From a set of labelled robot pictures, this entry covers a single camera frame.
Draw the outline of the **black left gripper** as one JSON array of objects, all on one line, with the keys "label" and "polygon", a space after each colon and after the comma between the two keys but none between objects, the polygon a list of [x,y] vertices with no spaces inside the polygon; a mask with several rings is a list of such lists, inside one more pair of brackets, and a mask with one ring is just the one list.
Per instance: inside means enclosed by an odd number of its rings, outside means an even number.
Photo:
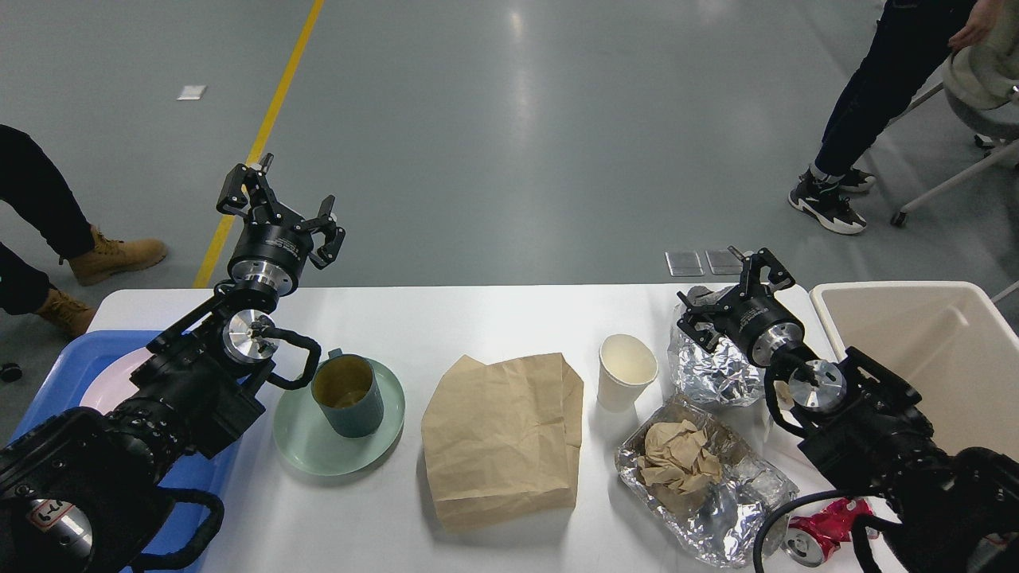
[{"label": "black left gripper", "polygon": [[[296,232],[290,226],[273,225],[281,221],[280,203],[267,178],[273,159],[273,154],[265,154],[251,166],[236,164],[226,174],[216,210],[223,215],[239,216],[250,224],[244,226],[227,263],[230,279],[264,283],[284,297],[299,285],[309,256],[317,269],[327,268],[336,261],[346,230],[334,216],[335,195],[322,200],[316,217],[303,221],[303,232]],[[324,242],[311,251],[310,236],[316,233],[323,236]]]}]

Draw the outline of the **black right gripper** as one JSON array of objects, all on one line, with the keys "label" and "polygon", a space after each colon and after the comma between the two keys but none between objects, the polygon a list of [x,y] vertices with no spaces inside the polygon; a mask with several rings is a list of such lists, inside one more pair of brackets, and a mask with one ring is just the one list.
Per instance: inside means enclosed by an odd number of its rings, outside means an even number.
[{"label": "black right gripper", "polygon": [[677,291],[683,305],[678,329],[709,354],[716,352],[720,340],[728,340],[756,367],[771,366],[776,357],[786,355],[805,361],[803,323],[775,298],[769,298],[776,291],[794,287],[796,279],[767,248],[740,251],[731,247],[731,253],[741,262],[736,293],[746,301],[725,309],[725,303],[736,300],[729,294],[734,287]]}]

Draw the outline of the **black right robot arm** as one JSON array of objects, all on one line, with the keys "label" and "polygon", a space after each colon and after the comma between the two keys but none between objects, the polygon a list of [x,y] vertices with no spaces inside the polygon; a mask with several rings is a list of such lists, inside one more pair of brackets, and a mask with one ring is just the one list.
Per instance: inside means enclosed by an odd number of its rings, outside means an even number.
[{"label": "black right robot arm", "polygon": [[896,521],[860,515],[850,522],[862,571],[880,570],[866,537],[872,529],[910,572],[1015,572],[1017,463],[986,447],[943,452],[918,410],[920,393],[902,377],[859,349],[834,363],[806,345],[803,323],[776,300],[795,281],[771,251],[736,251],[736,258],[738,283],[678,293],[685,309],[677,327],[707,353],[728,338],[764,370],[769,413],[832,484],[767,516],[752,546],[755,571],[763,569],[772,526],[793,510],[829,498],[881,497]]}]

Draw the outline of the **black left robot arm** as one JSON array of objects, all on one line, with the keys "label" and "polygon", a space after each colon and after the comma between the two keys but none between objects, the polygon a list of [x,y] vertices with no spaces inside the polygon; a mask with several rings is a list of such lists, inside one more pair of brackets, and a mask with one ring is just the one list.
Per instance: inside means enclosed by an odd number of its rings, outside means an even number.
[{"label": "black left robot arm", "polygon": [[2,450],[4,572],[181,570],[211,544],[222,500],[162,480],[182,457],[212,459],[236,442],[265,412],[265,382],[313,380],[320,345],[270,315],[306,263],[335,261],[346,235],[334,196],[312,218],[276,198],[272,159],[227,173],[216,208],[244,222],[229,277],[149,342],[135,395],[108,413],[72,407]]}]

